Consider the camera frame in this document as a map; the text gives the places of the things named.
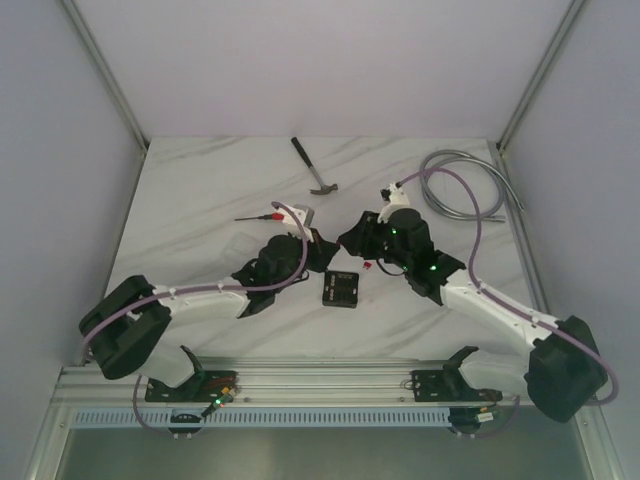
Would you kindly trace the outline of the black fuse box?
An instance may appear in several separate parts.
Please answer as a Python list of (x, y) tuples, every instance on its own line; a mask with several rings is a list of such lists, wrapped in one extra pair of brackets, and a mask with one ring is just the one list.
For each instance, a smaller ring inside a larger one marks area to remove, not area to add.
[(359, 274), (327, 270), (324, 275), (322, 305), (337, 308), (356, 308), (358, 305)]

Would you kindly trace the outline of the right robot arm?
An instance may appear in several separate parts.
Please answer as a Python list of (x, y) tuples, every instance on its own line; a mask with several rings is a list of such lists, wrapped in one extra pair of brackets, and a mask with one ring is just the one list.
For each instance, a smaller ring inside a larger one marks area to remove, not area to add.
[(466, 346), (442, 366), (444, 390), (455, 399), (494, 391), (528, 398), (548, 418), (565, 423), (614, 381), (585, 321), (559, 320), (528, 309), (481, 282), (470, 264), (437, 249), (414, 209), (386, 220), (366, 211), (339, 237), (352, 256), (400, 268), (419, 296), (479, 322), (509, 342), (511, 355)]

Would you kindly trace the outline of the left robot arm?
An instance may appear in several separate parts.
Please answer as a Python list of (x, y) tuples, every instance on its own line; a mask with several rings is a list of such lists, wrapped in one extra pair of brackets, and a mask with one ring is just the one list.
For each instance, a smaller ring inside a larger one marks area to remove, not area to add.
[(80, 321), (86, 348), (107, 380), (138, 374), (156, 380), (182, 402), (198, 399), (204, 370), (192, 348), (166, 341), (170, 329), (262, 313), (277, 294), (308, 273), (322, 273), (339, 246), (317, 230), (303, 242), (272, 237), (256, 258), (221, 285), (178, 289), (154, 286), (145, 276), (124, 280)]

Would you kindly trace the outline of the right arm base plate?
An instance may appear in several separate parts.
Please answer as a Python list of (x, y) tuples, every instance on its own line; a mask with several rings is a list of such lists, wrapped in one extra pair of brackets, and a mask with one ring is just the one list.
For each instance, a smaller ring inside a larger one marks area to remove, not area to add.
[(416, 402), (499, 402), (500, 391), (475, 389), (457, 370), (414, 370), (410, 385)]

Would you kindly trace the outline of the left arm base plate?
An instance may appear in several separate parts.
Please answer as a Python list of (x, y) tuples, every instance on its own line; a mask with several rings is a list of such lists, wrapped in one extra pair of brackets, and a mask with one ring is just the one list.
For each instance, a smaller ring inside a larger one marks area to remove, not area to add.
[(207, 370), (197, 373), (183, 385), (171, 388), (158, 380), (149, 380), (145, 401), (148, 403), (210, 403), (232, 389), (238, 373), (233, 370)]

